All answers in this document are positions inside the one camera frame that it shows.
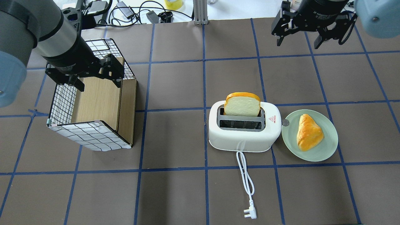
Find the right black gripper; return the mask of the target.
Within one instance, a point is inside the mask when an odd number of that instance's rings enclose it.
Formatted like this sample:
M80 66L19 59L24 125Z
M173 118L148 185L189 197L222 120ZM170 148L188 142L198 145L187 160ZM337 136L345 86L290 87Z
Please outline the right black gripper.
M284 37L299 31L318 32L314 49L333 39L346 41L358 18L356 13L344 10L348 1L302 1L299 8L291 12L291 1L282 1L272 26L271 34L277 37L280 47Z

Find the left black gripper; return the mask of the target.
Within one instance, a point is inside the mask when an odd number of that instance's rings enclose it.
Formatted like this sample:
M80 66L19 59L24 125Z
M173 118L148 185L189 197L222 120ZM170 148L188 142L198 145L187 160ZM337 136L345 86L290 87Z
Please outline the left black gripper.
M79 78L96 77L113 81L117 88L122 87L124 63L116 56L107 53L96 56L91 50L78 50L68 57L58 61L48 61L45 73L54 82L68 82L80 92L84 92L85 85Z

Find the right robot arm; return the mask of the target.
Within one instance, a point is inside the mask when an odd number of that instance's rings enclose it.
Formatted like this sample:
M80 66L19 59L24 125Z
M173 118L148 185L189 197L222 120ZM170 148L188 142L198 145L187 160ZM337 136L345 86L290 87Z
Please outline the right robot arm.
M399 35L398 0L356 0L355 13L344 10L347 0L303 0L291 12L291 2L284 0L272 26L271 34L280 46L284 37L300 31L317 32L314 49L327 40L337 40L343 45L349 38L356 21L361 21L366 33L376 38L393 38Z

